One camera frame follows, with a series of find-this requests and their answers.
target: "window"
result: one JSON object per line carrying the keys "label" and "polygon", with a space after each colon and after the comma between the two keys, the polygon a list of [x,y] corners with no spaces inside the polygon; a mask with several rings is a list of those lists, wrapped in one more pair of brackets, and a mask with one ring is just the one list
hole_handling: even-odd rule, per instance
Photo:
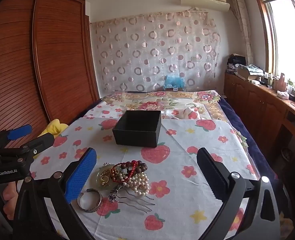
{"label": "window", "polygon": [[292,0],[257,0],[265,24],[266,71],[295,85],[295,6]]}

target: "blue gripper pad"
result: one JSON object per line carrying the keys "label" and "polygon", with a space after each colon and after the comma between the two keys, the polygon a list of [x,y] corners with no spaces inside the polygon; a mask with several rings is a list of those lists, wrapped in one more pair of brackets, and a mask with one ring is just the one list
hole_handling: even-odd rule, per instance
{"label": "blue gripper pad", "polygon": [[32,132],[32,126],[29,124],[23,125],[19,128],[13,129],[13,130],[9,130],[9,134],[7,136],[7,138],[11,141],[14,141],[18,138],[21,138],[25,135],[28,135]]}
{"label": "blue gripper pad", "polygon": [[77,199],[96,164],[96,151],[94,149],[88,148],[84,155],[85,156],[80,160],[79,165],[66,182],[64,196],[68,203]]}

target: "brown wooden wardrobe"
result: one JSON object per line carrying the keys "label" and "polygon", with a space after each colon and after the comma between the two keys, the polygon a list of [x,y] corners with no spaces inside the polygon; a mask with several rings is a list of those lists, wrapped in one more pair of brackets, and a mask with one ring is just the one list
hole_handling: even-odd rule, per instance
{"label": "brown wooden wardrobe", "polygon": [[0,130],[24,124],[39,135],[70,123],[98,99],[84,0],[0,3]]}

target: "bed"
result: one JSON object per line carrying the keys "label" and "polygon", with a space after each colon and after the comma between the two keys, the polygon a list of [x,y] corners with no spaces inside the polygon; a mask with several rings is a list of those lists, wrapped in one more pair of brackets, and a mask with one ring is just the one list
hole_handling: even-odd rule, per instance
{"label": "bed", "polygon": [[[126,110],[161,110],[161,146],[152,152],[152,157],[146,148],[116,145],[109,122],[119,119]],[[142,160],[148,165],[150,196],[156,203],[153,212],[145,214],[124,204],[110,204],[109,192],[104,191],[101,192],[103,206],[98,212],[85,213],[72,203],[96,239],[136,239],[137,235],[142,239],[198,239],[222,204],[214,197],[196,164],[197,149],[201,147],[244,178],[258,179],[264,174],[273,183],[276,181],[273,170],[240,119],[214,90],[114,93],[104,97],[71,123],[53,147],[37,156],[31,165],[32,176],[43,179],[55,171],[64,171],[87,147],[96,150],[97,164],[83,190],[95,187],[93,174],[103,163]],[[243,200],[226,238],[236,233],[247,201]],[[50,201],[47,206],[57,231],[67,237]]]}

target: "silver bangle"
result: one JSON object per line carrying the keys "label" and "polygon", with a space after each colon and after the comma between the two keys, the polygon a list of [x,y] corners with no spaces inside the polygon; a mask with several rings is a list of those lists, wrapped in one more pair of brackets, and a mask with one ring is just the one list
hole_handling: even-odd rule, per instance
{"label": "silver bangle", "polygon": [[83,211],[85,211],[85,212],[87,212],[87,213],[93,213],[93,212],[97,211],[97,210],[102,206],[102,204],[103,204],[103,200],[102,200],[102,198],[103,198],[103,197],[102,197],[102,194],[99,193],[98,190],[93,189],[93,188],[88,188],[88,189],[86,190],[86,192],[96,192],[96,193],[99,194],[100,199],[98,200],[97,205],[96,205],[94,208],[92,208],[92,209],[84,209],[84,208],[82,208],[82,207],[81,207],[80,200],[81,200],[81,197],[84,195],[83,192],[81,192],[81,193],[79,194],[79,196],[78,196],[78,198],[77,198],[77,204],[78,204],[78,206],[80,207],[81,210],[83,210]]}

